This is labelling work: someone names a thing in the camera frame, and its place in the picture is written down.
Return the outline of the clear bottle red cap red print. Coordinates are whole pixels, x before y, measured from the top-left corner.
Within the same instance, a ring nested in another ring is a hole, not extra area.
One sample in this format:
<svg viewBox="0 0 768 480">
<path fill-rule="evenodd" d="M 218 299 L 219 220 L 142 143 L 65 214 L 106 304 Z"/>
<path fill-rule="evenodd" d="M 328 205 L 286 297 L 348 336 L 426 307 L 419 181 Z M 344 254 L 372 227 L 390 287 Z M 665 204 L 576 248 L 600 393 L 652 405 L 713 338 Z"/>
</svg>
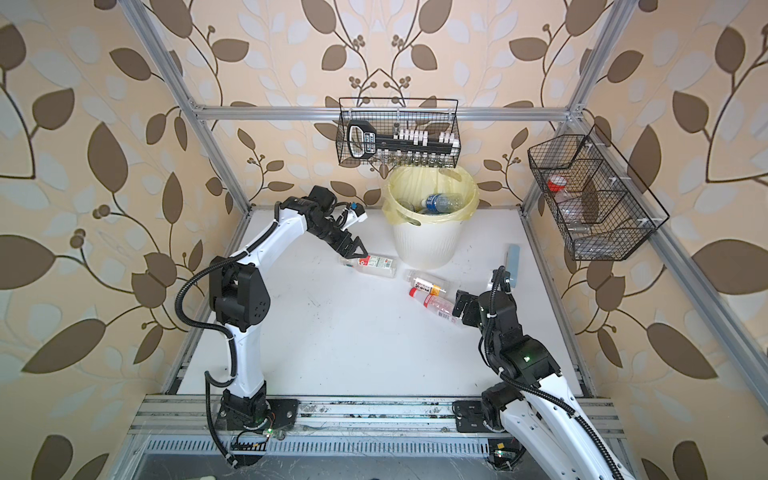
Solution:
<svg viewBox="0 0 768 480">
<path fill-rule="evenodd" d="M 409 291 L 409 296 L 438 317 L 454 325 L 461 324 L 460 318 L 453 314 L 454 304 L 448 299 L 433 295 L 417 287 L 413 287 Z"/>
</svg>

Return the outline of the clear bottle green red neck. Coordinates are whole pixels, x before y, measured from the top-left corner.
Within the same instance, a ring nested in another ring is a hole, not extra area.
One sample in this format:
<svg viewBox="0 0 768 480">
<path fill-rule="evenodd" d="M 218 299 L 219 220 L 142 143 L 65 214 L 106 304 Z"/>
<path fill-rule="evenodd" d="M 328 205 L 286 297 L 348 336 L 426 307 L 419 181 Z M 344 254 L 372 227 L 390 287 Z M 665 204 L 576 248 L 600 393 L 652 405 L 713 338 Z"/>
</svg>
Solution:
<svg viewBox="0 0 768 480">
<path fill-rule="evenodd" d="M 382 255 L 368 255 L 363 258 L 343 259 L 342 264 L 359 273 L 383 278 L 394 278 L 397 273 L 396 260 Z"/>
</svg>

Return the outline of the water bottle blue label white cap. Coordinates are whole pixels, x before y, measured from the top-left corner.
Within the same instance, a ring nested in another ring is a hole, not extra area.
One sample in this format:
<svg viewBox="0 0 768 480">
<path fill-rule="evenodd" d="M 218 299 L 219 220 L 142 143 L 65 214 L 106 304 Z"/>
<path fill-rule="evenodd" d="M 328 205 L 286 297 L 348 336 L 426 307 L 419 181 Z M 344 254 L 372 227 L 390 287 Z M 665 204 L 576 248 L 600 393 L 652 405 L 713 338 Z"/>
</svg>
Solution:
<svg viewBox="0 0 768 480">
<path fill-rule="evenodd" d="M 465 205 L 464 198 L 459 193 L 436 193 L 427 196 L 421 202 L 420 214 L 442 215 L 461 210 Z"/>
</svg>

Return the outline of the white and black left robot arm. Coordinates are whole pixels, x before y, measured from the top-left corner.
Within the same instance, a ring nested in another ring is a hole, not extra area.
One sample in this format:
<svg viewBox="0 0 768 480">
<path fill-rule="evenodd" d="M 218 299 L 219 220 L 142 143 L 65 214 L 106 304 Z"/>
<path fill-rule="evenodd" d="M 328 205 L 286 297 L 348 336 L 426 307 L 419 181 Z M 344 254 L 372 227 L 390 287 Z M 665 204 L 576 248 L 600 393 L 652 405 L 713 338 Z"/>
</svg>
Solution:
<svg viewBox="0 0 768 480">
<path fill-rule="evenodd" d="M 341 202 L 327 188 L 316 186 L 303 197 L 291 196 L 273 207 L 269 225 L 253 240 L 228 257 L 218 256 L 210 265 L 185 281 L 178 291 L 174 310 L 185 325 L 215 331 L 225 340 L 229 353 L 228 377 L 217 380 L 204 374 L 206 425 L 211 440 L 233 469 L 244 467 L 245 458 L 233 452 L 217 432 L 212 391 L 219 389 L 220 414 L 234 421 L 241 432 L 271 437 L 278 416 L 267 400 L 267 382 L 261 366 L 261 330 L 271 307 L 263 275 L 302 235 L 324 241 L 344 259 L 361 259 L 368 252 L 350 226 L 366 219 L 359 202 Z M 207 280 L 209 307 L 214 321 L 190 318 L 183 303 L 187 293 Z"/>
</svg>

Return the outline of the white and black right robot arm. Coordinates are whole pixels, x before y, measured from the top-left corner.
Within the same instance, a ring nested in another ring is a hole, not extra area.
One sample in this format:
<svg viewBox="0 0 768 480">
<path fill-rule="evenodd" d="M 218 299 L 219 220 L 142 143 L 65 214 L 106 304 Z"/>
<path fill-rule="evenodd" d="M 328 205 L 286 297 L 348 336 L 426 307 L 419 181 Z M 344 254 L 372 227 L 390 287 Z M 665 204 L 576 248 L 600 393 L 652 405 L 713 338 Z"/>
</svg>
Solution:
<svg viewBox="0 0 768 480">
<path fill-rule="evenodd" d="M 480 295 L 460 290 L 454 313 L 480 333 L 478 351 L 499 382 L 482 392 L 483 426 L 508 433 L 551 479 L 632 479 L 572 393 L 547 347 L 523 332 L 512 281 L 493 270 Z"/>
</svg>

